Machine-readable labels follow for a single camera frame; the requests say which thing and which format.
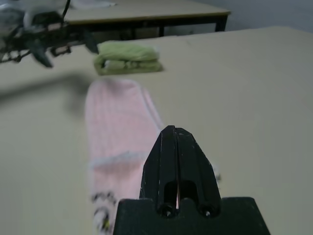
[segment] table surface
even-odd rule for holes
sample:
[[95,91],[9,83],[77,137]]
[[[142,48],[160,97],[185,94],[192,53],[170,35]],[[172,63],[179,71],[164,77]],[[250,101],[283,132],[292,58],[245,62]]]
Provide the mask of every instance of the table surface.
[[115,0],[113,2],[117,5],[88,10],[70,9],[66,19],[71,24],[89,24],[230,14],[228,10],[222,8],[186,0]]
[[[220,168],[221,195],[254,197],[273,235],[313,230],[312,40],[270,27],[138,41],[160,48],[165,71],[119,76],[148,88],[166,125],[193,133]],[[91,233],[92,57],[77,47],[52,70],[31,57],[0,66],[3,234]]]

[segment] green towel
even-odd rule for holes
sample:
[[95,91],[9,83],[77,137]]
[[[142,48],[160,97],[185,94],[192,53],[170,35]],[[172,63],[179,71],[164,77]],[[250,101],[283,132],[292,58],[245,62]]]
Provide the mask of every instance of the green towel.
[[156,72],[162,70],[153,47],[132,43],[105,42],[93,61],[99,75]]

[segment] sock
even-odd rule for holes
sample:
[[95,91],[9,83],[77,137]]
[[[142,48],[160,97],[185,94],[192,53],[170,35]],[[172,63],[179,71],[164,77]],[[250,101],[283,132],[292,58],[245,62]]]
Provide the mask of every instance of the sock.
[[118,201],[139,197],[143,165],[163,124],[149,93],[118,79],[90,86],[86,122],[94,225],[97,234],[112,234]]

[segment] screw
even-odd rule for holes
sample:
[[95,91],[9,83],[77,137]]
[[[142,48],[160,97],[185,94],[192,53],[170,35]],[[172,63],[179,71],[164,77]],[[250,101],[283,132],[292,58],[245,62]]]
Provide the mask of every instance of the screw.
[[204,215],[205,215],[206,217],[210,217],[211,213],[210,213],[209,211],[205,211],[205,212],[204,212]]
[[166,211],[165,215],[166,215],[166,217],[170,217],[172,215],[172,213],[170,211]]

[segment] table leg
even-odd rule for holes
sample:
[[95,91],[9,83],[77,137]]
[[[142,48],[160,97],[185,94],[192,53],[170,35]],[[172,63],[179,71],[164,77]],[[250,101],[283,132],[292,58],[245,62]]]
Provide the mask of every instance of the table leg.
[[136,39],[136,29],[135,28],[131,28],[131,40],[135,40]]
[[215,32],[225,31],[226,23],[227,23],[227,16],[219,17],[219,19],[216,22]]
[[164,26],[160,26],[158,29],[158,36],[164,37]]

